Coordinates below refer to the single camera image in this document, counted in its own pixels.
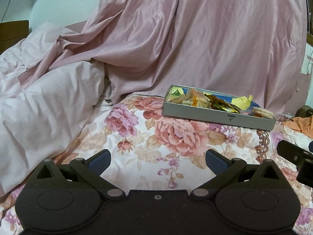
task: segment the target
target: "wooden headboard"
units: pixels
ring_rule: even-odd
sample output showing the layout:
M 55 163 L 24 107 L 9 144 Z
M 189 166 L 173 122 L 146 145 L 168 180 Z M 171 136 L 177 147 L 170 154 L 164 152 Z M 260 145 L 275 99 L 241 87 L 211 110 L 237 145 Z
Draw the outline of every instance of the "wooden headboard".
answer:
M 0 23 L 0 54 L 26 38 L 28 34 L 28 20 Z

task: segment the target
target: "gray tray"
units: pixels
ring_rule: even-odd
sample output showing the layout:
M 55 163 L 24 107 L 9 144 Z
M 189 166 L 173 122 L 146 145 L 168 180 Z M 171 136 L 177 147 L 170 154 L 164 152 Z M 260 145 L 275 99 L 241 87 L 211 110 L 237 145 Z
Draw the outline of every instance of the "gray tray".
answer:
M 183 104 L 176 104 L 168 102 L 168 95 L 170 94 L 170 90 L 172 87 L 181 87 L 185 89 L 197 89 L 202 91 L 203 93 L 220 95 L 220 96 L 228 96 L 237 98 L 238 96 L 232 96 L 224 93 L 209 91 L 200 88 L 187 87 L 181 85 L 171 85 L 168 89 L 165 98 L 164 98 L 164 107 L 163 107 L 163 115 L 175 118 L 186 118 L 192 120 L 199 120 L 217 124 L 225 124 L 225 125 L 233 125 L 237 127 L 246 127 L 251 129 L 259 129 L 264 131 L 273 130 L 276 120 L 260 118 L 260 117 L 252 117 L 248 115 L 242 114 L 234 114 L 226 111 L 220 110 L 210 110 L 206 108 L 200 107 L 192 107 Z

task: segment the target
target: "orange cloth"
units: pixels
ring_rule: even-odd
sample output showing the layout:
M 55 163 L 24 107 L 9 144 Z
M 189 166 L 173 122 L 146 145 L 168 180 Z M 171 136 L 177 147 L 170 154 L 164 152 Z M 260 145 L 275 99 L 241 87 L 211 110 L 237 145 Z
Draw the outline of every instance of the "orange cloth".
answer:
M 292 121 L 284 122 L 284 125 L 313 138 L 313 116 L 306 118 L 294 117 Z

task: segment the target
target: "white blanket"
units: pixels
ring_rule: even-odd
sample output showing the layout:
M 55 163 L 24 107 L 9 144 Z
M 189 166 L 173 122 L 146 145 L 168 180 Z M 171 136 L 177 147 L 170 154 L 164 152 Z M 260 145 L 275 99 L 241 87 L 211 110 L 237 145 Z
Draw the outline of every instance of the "white blanket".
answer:
M 17 77 L 69 33 L 45 23 L 0 56 L 0 197 L 44 158 L 66 149 L 103 91 L 104 66 L 98 61 L 66 65 L 21 88 Z

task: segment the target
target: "floral bedsheet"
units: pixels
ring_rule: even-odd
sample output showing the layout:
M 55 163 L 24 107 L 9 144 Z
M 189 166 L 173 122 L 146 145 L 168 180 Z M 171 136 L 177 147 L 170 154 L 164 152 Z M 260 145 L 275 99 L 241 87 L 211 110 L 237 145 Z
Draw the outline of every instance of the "floral bedsheet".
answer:
M 162 116 L 163 99 L 130 96 L 112 107 L 94 109 L 92 123 L 65 152 L 54 158 L 66 164 L 76 157 L 89 158 L 102 149 L 112 154 L 110 167 L 101 175 L 123 189 L 192 190 L 215 175 L 205 164 L 205 152 L 212 148 L 231 159 L 249 164 L 266 158 L 279 166 L 301 202 L 294 230 L 313 233 L 313 189 L 296 181 L 296 168 L 281 158 L 276 146 L 282 139 L 308 149 L 311 138 L 279 122 L 272 132 L 210 124 Z M 0 234 L 16 235 L 22 228 L 14 204 L 24 183 L 0 201 Z

